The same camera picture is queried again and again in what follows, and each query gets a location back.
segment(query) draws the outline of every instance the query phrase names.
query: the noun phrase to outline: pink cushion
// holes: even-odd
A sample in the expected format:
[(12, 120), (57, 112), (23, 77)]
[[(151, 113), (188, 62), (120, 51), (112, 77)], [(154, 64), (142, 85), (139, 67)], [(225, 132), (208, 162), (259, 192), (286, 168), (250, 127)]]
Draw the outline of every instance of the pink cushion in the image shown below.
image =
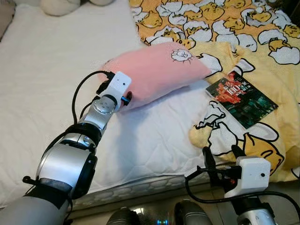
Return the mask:
[(140, 107), (210, 74), (210, 70), (181, 44), (163, 43), (127, 52), (108, 61), (101, 70), (121, 71), (131, 77), (128, 106)]

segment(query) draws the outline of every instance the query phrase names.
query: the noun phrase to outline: blanket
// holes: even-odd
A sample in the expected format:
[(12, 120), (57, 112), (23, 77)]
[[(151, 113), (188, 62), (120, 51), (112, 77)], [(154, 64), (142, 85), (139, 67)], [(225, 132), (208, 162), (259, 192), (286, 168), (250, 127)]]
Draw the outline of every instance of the blanket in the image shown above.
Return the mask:
[(234, 161), (231, 145), (271, 162), (271, 181), (300, 177), (300, 28), (264, 0), (130, 0), (141, 40), (178, 42), (211, 69), (213, 83), (235, 70), (279, 108), (245, 130), (216, 101), (190, 141)]

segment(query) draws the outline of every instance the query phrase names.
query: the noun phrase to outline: book cover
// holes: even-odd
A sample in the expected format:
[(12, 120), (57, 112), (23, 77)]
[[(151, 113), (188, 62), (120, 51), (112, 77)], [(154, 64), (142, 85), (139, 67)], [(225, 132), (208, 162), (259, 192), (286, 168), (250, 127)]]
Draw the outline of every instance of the book cover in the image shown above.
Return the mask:
[(278, 108), (277, 104), (235, 71), (206, 90), (246, 129)]

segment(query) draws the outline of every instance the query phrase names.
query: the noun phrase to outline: stuffed toy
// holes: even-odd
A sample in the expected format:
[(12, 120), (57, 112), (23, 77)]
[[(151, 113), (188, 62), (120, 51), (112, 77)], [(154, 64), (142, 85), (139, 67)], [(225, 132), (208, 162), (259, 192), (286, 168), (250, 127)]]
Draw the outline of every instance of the stuffed toy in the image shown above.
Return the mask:
[[(46, 14), (61, 16), (73, 12), (87, 1), (88, 0), (41, 0), (40, 6)], [(113, 0), (90, 1), (98, 6), (105, 6), (113, 2)]]

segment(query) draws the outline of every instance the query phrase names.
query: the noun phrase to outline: white mattress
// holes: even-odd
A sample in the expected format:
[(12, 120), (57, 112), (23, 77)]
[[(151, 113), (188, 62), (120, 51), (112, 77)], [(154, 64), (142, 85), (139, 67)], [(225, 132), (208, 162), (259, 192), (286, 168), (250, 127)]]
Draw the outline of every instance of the white mattress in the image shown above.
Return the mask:
[[(106, 7), (88, 3), (64, 17), (17, 7), (0, 43), (0, 206), (24, 194), (29, 185), (22, 183), (23, 176), (35, 177), (46, 146), (72, 123), (71, 99), (82, 78), (142, 46), (125, 0)], [(95, 76), (83, 86), (77, 113), (98, 85)], [(115, 114), (97, 148), (90, 193), (203, 165), (188, 131), (205, 113), (207, 85), (199, 81)]]

